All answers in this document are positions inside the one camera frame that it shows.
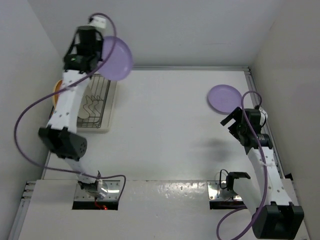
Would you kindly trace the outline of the purple plate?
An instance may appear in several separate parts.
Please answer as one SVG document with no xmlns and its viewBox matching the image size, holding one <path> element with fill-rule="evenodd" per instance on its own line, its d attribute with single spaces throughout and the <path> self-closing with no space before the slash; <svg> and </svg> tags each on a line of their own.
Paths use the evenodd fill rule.
<svg viewBox="0 0 320 240">
<path fill-rule="evenodd" d="M 212 87 L 207 94 L 209 105 L 217 112 L 228 115 L 241 106 L 242 95 L 233 86 L 219 84 Z"/>
<path fill-rule="evenodd" d="M 97 71 L 110 81 L 124 80 L 133 67 L 133 55 L 129 46 L 119 37 L 105 36 L 103 40 L 102 59 L 110 52 L 115 40 L 114 50 L 108 61 Z"/>
</svg>

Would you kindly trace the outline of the cream plate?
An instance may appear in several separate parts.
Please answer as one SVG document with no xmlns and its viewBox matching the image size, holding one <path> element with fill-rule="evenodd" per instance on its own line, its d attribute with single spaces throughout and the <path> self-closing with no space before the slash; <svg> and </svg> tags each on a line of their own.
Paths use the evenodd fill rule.
<svg viewBox="0 0 320 240">
<path fill-rule="evenodd" d="M 78 118 L 88 120 L 89 122 L 97 122 L 101 117 L 101 107 L 103 99 L 99 95 L 94 95 L 91 87 L 85 88 L 79 111 Z"/>
</svg>

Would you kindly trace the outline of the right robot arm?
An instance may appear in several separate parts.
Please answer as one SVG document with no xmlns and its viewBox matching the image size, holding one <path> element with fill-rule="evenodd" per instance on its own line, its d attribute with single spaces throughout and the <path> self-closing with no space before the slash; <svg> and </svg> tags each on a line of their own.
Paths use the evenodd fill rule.
<svg viewBox="0 0 320 240">
<path fill-rule="evenodd" d="M 231 171 L 226 177 L 226 190 L 240 196 L 251 214 L 249 226 L 254 236 L 267 240 L 293 240 L 304 219 L 303 208 L 294 204 L 286 192 L 279 175 L 273 143 L 270 136 L 262 133 L 267 114 L 262 108 L 242 110 L 237 107 L 221 125 L 229 121 L 229 133 L 244 147 L 253 166 L 258 187 L 246 172 Z"/>
</svg>

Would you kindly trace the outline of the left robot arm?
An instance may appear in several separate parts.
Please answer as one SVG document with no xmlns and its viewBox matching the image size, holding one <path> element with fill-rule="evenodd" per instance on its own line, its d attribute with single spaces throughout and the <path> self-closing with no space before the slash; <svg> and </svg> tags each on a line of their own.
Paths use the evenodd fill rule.
<svg viewBox="0 0 320 240">
<path fill-rule="evenodd" d="M 77 120 L 84 93 L 91 80 L 88 76 L 101 61 L 102 35 L 90 25 L 79 26 L 63 58 L 62 88 L 54 113 L 46 127 L 38 130 L 50 152 L 63 159 L 78 177 L 80 188 L 94 199 L 107 196 L 107 185 L 101 174 L 81 160 L 87 150 L 87 140 L 77 134 Z"/>
</svg>

